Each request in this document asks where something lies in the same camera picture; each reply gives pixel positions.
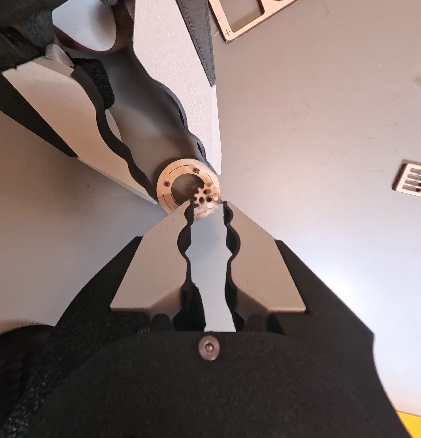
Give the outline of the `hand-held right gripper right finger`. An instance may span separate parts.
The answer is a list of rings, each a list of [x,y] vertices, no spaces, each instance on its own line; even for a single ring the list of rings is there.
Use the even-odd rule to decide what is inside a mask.
[[[274,237],[229,201],[224,224],[231,252],[225,299],[235,327],[256,315],[303,314],[306,305]]]

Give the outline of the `wooden ring base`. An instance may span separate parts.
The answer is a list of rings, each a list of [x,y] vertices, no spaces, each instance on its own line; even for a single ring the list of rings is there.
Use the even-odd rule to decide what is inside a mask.
[[[204,189],[213,186],[217,193],[219,193],[220,185],[218,177],[207,164],[192,158],[176,160],[165,167],[157,182],[158,201],[163,210],[168,214],[180,206],[172,194],[172,187],[175,180],[185,174],[200,178],[204,183]]]

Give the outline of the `small wooden gear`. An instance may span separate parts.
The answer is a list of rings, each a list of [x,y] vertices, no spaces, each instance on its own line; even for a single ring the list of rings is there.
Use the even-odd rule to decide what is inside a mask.
[[[197,188],[194,194],[194,215],[213,213],[223,204],[223,196],[220,189],[213,184],[205,184],[204,187]]]

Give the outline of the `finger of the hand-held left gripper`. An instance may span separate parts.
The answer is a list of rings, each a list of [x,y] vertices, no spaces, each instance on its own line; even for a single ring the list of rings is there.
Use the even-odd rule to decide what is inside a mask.
[[[196,138],[205,161],[221,174],[217,89],[196,45],[177,1],[135,1],[133,51],[178,105],[185,129]]]
[[[3,76],[77,158],[126,189],[157,204],[155,189],[136,165],[110,111],[81,67],[39,57]]]

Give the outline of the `wooden parts sheet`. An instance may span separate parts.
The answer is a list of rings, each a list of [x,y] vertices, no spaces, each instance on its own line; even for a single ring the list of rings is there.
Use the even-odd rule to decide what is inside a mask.
[[[258,18],[250,20],[247,24],[238,30],[233,30],[229,24],[224,8],[220,0],[209,0],[209,5],[217,21],[220,33],[226,43],[235,41],[238,37],[244,35],[251,29],[255,28],[265,20],[273,17],[281,10],[289,7],[295,0],[260,0],[258,1],[261,14]]]

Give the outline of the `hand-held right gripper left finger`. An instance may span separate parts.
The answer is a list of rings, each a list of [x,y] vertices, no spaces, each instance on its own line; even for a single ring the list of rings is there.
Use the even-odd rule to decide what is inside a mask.
[[[110,309],[137,311],[150,319],[173,319],[191,280],[185,252],[190,245],[193,202],[188,200],[146,232],[113,298]]]

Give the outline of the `small slotted wooden piece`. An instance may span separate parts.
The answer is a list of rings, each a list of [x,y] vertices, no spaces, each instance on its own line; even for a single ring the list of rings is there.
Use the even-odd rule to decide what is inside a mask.
[[[420,197],[421,162],[408,159],[402,160],[392,183],[392,190]]]

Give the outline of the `yellow plastic bin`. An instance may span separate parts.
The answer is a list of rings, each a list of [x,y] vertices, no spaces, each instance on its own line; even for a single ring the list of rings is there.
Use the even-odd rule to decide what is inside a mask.
[[[399,411],[396,413],[410,436],[421,438],[421,416]]]

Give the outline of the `grey desk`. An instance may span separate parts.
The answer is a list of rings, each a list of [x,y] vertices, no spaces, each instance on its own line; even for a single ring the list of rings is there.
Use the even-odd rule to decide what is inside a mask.
[[[213,35],[232,202],[284,241],[376,335],[396,409],[421,415],[421,1],[298,1]],[[55,325],[158,205],[0,112],[0,331]]]

